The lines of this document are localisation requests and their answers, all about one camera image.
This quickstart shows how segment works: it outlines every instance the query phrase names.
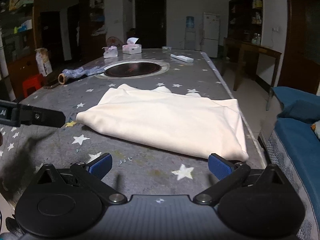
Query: round stove burner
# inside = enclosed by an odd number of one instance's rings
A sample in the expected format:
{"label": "round stove burner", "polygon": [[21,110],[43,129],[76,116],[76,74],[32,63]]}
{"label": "round stove burner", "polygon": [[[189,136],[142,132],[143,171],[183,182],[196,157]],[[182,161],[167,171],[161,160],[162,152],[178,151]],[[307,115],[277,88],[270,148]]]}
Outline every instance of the round stove burner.
{"label": "round stove burner", "polygon": [[134,77],[157,72],[161,66],[151,62],[124,63],[108,68],[104,74],[109,77]]}

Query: cardboard tube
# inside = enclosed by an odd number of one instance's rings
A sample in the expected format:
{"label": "cardboard tube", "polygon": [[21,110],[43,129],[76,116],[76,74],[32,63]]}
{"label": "cardboard tube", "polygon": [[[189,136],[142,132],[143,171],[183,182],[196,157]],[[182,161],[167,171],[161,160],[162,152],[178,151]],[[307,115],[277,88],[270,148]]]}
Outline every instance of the cardboard tube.
{"label": "cardboard tube", "polygon": [[59,81],[59,83],[61,84],[61,85],[64,85],[64,84],[66,84],[67,83],[67,81],[68,81],[68,78],[64,75],[64,74],[59,74],[59,76],[58,76],[58,81]]}

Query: blue gripper pad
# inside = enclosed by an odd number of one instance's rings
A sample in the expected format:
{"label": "blue gripper pad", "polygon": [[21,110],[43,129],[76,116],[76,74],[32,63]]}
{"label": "blue gripper pad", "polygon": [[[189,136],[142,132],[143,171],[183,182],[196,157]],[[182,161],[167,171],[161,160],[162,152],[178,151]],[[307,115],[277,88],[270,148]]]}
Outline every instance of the blue gripper pad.
{"label": "blue gripper pad", "polygon": [[219,155],[212,153],[208,158],[208,168],[211,173],[222,180],[234,171],[234,165]]}
{"label": "blue gripper pad", "polygon": [[104,153],[85,166],[85,169],[98,179],[102,179],[104,176],[106,176],[107,173],[111,171],[111,168],[112,156],[109,153]]}

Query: rolled cloth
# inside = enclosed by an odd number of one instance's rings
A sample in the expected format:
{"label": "rolled cloth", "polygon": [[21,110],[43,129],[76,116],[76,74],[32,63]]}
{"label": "rolled cloth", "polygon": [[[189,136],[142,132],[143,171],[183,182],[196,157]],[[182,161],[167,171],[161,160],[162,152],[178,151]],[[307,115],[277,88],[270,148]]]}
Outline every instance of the rolled cloth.
{"label": "rolled cloth", "polygon": [[123,84],[110,88],[76,120],[104,135],[180,154],[248,159],[236,99],[210,100],[173,94],[164,86],[139,90]]}

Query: table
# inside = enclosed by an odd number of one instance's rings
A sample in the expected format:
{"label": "table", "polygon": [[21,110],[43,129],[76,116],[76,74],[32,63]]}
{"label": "table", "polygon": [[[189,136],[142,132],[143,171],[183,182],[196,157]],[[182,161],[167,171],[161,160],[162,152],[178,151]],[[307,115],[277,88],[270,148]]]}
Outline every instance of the table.
{"label": "table", "polygon": [[[265,54],[265,55],[268,55],[270,57],[275,58],[275,67],[274,67],[273,74],[272,74],[272,80],[271,80],[271,85],[270,85],[270,90],[269,90],[268,101],[267,101],[267,110],[268,110],[269,101],[272,97],[272,88],[275,85],[276,75],[277,75],[278,68],[279,68],[281,52],[275,51],[275,50],[270,49],[265,46],[252,44],[247,41],[240,41],[240,40],[235,40],[232,38],[224,38],[224,51],[223,51],[223,60],[224,61],[226,61],[229,47],[234,47],[234,48],[240,49],[239,58],[238,58],[238,66],[237,66],[237,70],[236,70],[235,83],[233,85],[233,91],[237,91],[240,84],[241,84],[241,80],[242,80],[242,76],[243,76],[243,68],[245,65],[244,60],[243,60],[245,51],[251,51],[251,52],[256,52],[256,53],[260,53],[260,54]],[[226,65],[223,64],[222,70],[221,70],[222,76],[224,75],[225,71],[226,71]]]}
{"label": "table", "polygon": [[[170,54],[181,54],[194,58],[194,63],[174,60]],[[151,90],[164,85],[173,93],[185,95],[188,90],[197,91],[202,97],[222,100],[230,99],[225,82],[209,57],[199,51],[143,49],[140,55],[123,55],[118,58],[98,58],[84,68],[111,65],[117,61],[141,59],[165,62],[170,68],[161,74],[135,79],[101,79],[89,76],[69,80],[50,90],[39,89],[22,101],[23,104],[62,111],[68,124],[60,129],[43,126],[13,128],[1,126],[4,143],[0,147],[0,192],[7,201],[15,205],[34,174],[45,163],[56,168],[69,168],[71,163],[88,163],[102,153],[113,157],[113,168],[102,181],[115,187],[128,198],[132,194],[189,194],[192,198],[211,185],[211,176],[206,159],[180,155],[118,138],[101,135],[89,127],[73,123],[76,115],[100,101],[105,92],[126,83],[139,89]],[[252,168],[264,168],[260,151],[244,124],[245,141]],[[82,144],[74,143],[74,137],[89,138]],[[177,180],[172,171],[181,164],[193,167],[192,179]]]}

